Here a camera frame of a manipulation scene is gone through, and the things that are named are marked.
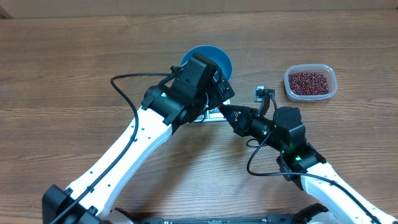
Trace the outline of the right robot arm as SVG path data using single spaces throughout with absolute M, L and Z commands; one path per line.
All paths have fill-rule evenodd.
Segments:
M 277 108 L 272 119 L 247 106 L 219 109 L 237 135 L 277 150 L 278 175 L 316 198 L 340 223 L 397 223 L 348 185 L 307 141 L 298 108 Z

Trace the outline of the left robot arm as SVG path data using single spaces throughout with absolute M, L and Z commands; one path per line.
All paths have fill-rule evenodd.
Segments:
M 44 223 L 104 223 L 118 195 L 144 161 L 186 123 L 234 96 L 232 63 L 207 46 L 187 53 L 179 67 L 151 86 L 116 142 L 65 190 L 51 186 L 42 197 Z

